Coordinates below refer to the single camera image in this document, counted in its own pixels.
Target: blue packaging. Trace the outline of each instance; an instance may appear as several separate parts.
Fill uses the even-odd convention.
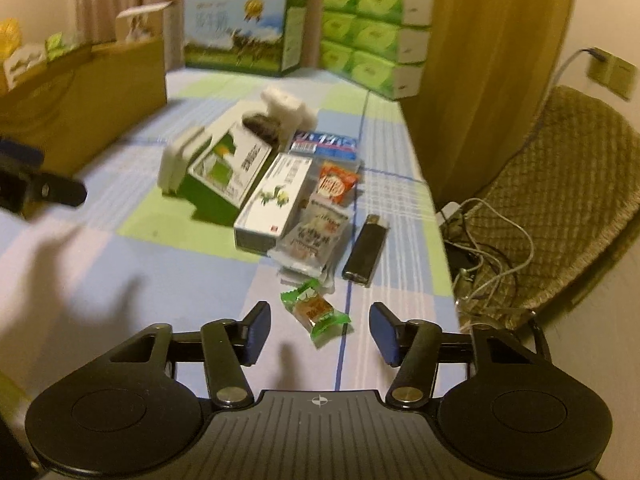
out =
[[[358,139],[353,137],[297,131],[291,139],[289,152],[319,160],[330,160],[353,172],[357,172],[360,167]]]

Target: green candy wrapper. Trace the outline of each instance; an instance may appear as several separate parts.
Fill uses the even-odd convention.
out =
[[[316,341],[322,332],[333,325],[351,322],[351,318],[331,304],[318,293],[320,283],[315,278],[303,283],[295,290],[280,295],[286,309],[306,328],[311,341]]]

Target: white box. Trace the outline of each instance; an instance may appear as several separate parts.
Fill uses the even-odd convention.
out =
[[[290,228],[304,195],[312,159],[281,153],[234,223],[236,247],[266,254]]]
[[[131,7],[116,17],[118,41],[144,41],[162,37],[164,41],[164,70],[181,67],[182,22],[180,8],[173,2]]]

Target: black lighter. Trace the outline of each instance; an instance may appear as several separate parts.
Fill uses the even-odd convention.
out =
[[[349,259],[342,270],[342,277],[359,285],[369,285],[373,270],[382,252],[389,224],[379,215],[367,215]]]

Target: logo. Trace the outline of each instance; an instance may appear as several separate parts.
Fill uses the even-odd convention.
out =
[[[329,198],[340,196],[344,193],[344,182],[337,175],[326,175],[318,183],[318,193]]]
[[[283,190],[284,186],[276,186],[271,191],[265,191],[263,189],[258,193],[258,197],[260,197],[260,201],[262,205],[267,205],[272,200],[276,201],[278,207],[282,207],[289,203],[289,194]]]
[[[320,408],[324,406],[326,403],[331,401],[326,397],[323,397],[322,395],[318,395],[317,397],[314,397],[313,399],[311,399],[311,402],[314,403],[318,408]]]

